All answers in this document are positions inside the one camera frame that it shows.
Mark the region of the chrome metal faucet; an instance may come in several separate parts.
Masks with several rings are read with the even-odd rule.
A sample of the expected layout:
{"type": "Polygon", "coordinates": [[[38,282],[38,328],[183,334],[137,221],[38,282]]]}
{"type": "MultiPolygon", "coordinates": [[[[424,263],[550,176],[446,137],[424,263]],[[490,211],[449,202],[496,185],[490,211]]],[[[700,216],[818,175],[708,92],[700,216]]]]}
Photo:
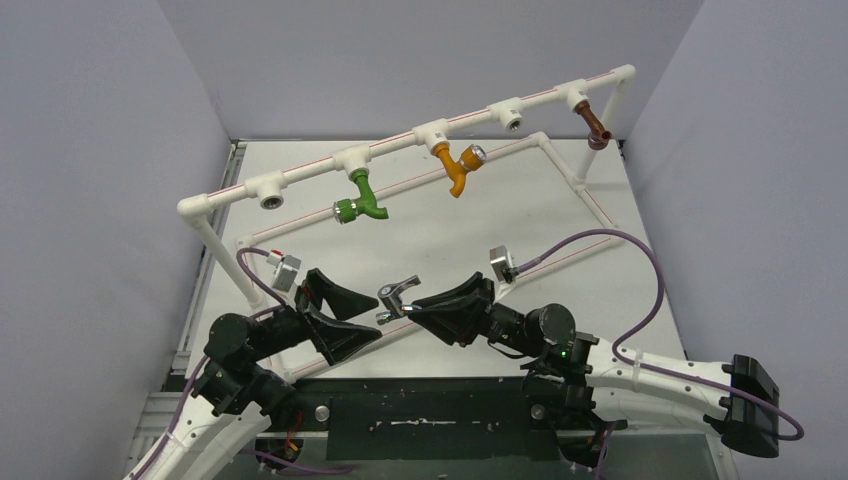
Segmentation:
{"type": "Polygon", "coordinates": [[[420,284],[420,278],[417,275],[412,275],[403,281],[381,287],[378,291],[378,300],[383,304],[385,310],[376,315],[377,324],[388,324],[418,310],[419,306],[404,303],[401,296],[404,291],[420,284]]]}

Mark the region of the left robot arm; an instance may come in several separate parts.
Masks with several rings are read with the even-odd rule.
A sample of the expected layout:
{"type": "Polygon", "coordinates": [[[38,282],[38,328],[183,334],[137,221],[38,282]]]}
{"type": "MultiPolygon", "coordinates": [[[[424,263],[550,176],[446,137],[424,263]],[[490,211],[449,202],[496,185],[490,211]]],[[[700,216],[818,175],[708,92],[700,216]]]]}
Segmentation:
{"type": "Polygon", "coordinates": [[[128,478],[212,479],[257,434],[290,426],[301,410],[296,389],[261,361],[310,342],[329,365],[341,363],[381,338],[351,321],[378,305],[312,269],[293,304],[269,317],[217,318],[169,425],[128,478]]]}

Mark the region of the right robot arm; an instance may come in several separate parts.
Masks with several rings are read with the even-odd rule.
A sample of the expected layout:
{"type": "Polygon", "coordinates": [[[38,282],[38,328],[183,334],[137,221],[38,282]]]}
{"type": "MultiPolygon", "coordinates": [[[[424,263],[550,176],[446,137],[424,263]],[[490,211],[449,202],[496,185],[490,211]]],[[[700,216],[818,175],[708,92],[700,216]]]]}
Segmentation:
{"type": "Polygon", "coordinates": [[[779,389],[760,362],[690,362],[647,354],[578,331],[571,311],[547,304],[521,313],[495,299],[492,280],[475,273],[460,286],[414,301],[417,325],[448,345],[483,337],[524,359],[534,376],[575,389],[562,400],[577,427],[594,420],[678,424],[717,436],[753,457],[779,454],[779,389]]]}

